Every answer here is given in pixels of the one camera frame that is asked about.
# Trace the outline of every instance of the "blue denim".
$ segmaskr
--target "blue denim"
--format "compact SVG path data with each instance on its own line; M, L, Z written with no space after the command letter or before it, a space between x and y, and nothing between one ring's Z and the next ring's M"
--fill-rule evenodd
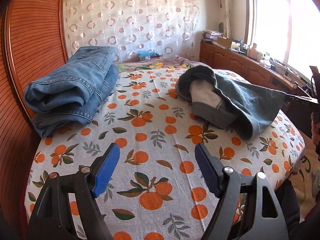
M255 138L271 125L286 95L282 91L234 80L206 66L190 68L180 76L176 83L178 95L193 102L190 86L197 79L210 82L214 86L214 92L230 104L230 107L227 108L228 112L237 117L231 127L243 140ZM204 113L209 113L207 110L209 107L207 104L202 104L202 109L201 107L196 109L200 113L199 116L207 121L210 121L211 117L204 116Z
M83 106L100 89L115 54L113 47L80 47L65 65L27 86L27 106L37 113L69 103Z
M93 93L88 102L83 106L78 103L68 103L56 107L48 113L35 114L31 120L35 130L41 138L44 138L54 129L62 127L71 121L81 124L91 123L98 107L110 95L117 80L118 68L115 65L111 65L102 85Z

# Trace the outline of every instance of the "blue gripper pad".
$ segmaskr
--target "blue gripper pad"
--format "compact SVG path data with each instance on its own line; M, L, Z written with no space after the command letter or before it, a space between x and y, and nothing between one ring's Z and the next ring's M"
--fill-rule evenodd
M218 175L209 160L212 156L206 154L200 144L197 144L195 147L195 157L209 191L219 198L221 190L219 188Z
M97 198L106 190L106 187L110 181L113 171L116 168L119 158L120 148L117 144L114 144L95 177L95 185L92 190L94 198Z

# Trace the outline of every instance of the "wooden headboard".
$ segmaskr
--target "wooden headboard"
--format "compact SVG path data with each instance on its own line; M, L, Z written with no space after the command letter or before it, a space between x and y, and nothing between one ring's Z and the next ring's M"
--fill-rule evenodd
M40 142L23 90L67 60L61 8L62 0L12 0L0 19L0 205L20 234L25 187Z

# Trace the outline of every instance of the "bed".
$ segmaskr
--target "bed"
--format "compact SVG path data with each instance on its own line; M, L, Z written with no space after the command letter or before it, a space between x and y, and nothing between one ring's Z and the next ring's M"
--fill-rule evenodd
M299 170L304 140L282 111L250 141L192 114L191 104L178 97L175 82L199 64L178 58L119 65L119 80L91 124L71 123L41 140L26 190L28 217L51 172L75 173L112 142L120 147L120 160L97 204L115 240L201 238L218 199L196 163L199 142L239 173L263 171L274 189ZM231 71L215 71L247 82ZM244 200L240 195L234 222L243 214ZM85 239L72 194L70 206L78 236Z

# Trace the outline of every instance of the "wall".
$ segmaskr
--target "wall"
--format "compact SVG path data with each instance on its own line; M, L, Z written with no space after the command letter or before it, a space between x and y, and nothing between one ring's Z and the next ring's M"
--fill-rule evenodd
M189 51L190 60L198 60L200 51L200 41L202 30L218 30L218 25L222 21L222 10L220 0L197 0L199 4L200 17L197 27L194 30L194 44Z
M244 40L246 12L246 0L232 0L231 28L235 40Z

